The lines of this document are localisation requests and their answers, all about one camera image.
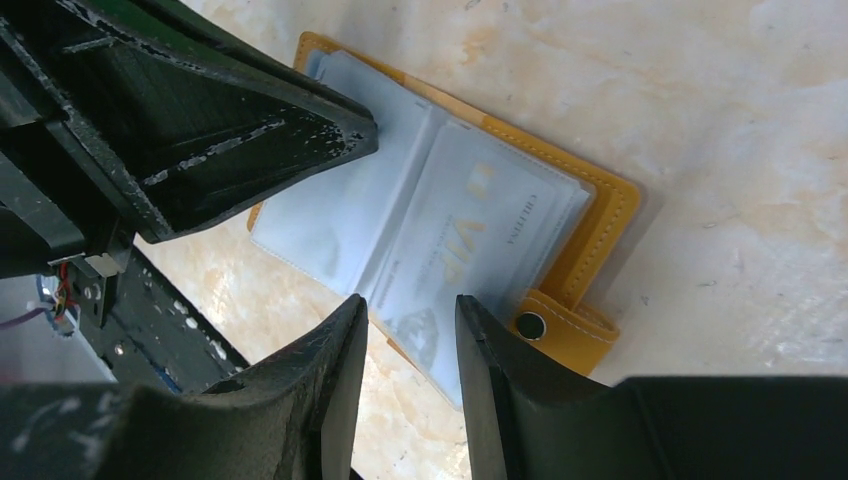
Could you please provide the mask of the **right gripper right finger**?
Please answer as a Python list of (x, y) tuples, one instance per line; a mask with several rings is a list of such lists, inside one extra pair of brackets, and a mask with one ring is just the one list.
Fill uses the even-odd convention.
[(843, 479), (847, 381), (637, 376), (606, 386), (456, 301), (476, 479)]

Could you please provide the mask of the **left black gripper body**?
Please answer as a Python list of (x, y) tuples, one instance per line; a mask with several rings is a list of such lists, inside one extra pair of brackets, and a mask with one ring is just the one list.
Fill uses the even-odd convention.
[(133, 233), (83, 170), (67, 116), (1, 46), (1, 275), (69, 262), (90, 277), (126, 271)]

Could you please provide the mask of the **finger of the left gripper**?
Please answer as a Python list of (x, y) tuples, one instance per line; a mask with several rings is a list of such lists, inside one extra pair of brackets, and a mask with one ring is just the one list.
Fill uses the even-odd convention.
[(150, 243), (208, 229), (373, 153), (377, 126), (133, 1), (5, 1), (7, 44), (66, 114), (83, 170)]
[(345, 98), (317, 81), (284, 65), (207, 20), (181, 1), (134, 0), (133, 4), (179, 33), (234, 60), (315, 94), (337, 106)]

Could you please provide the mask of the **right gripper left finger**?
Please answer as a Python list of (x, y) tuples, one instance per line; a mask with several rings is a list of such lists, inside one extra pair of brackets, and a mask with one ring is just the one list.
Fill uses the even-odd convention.
[(5, 385), (5, 479), (353, 479), (368, 335), (352, 295), (196, 394), (119, 383)]

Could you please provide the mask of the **white VIP card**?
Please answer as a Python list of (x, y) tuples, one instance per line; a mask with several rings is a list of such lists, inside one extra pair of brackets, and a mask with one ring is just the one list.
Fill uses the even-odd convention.
[(499, 318), (571, 236), (592, 187), (468, 124), (442, 124), (375, 285), (388, 336), (460, 408), (455, 302)]

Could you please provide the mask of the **tan leather card holder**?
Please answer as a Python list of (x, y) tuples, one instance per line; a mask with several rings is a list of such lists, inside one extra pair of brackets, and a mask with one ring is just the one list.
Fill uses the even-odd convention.
[[(257, 206), (249, 222), (253, 242), (337, 294), (363, 296), (377, 314), (375, 285), (436, 132), (449, 120), (468, 124), (594, 190), (571, 236), (540, 281), (520, 296), (516, 310), (499, 318), (487, 308), (508, 326), (520, 316), (531, 316), (539, 329), (529, 342), (564, 366), (589, 374), (619, 332), (583, 297), (638, 209), (638, 188), (326, 36), (302, 34), (295, 67), (365, 106), (376, 122), (379, 146)], [(405, 355), (377, 317), (379, 328)]]

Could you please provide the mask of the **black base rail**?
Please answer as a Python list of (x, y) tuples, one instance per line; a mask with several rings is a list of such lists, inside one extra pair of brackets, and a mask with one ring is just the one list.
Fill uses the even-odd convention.
[(118, 382), (200, 393), (250, 365), (138, 249), (109, 278), (66, 262), (35, 280), (54, 331)]

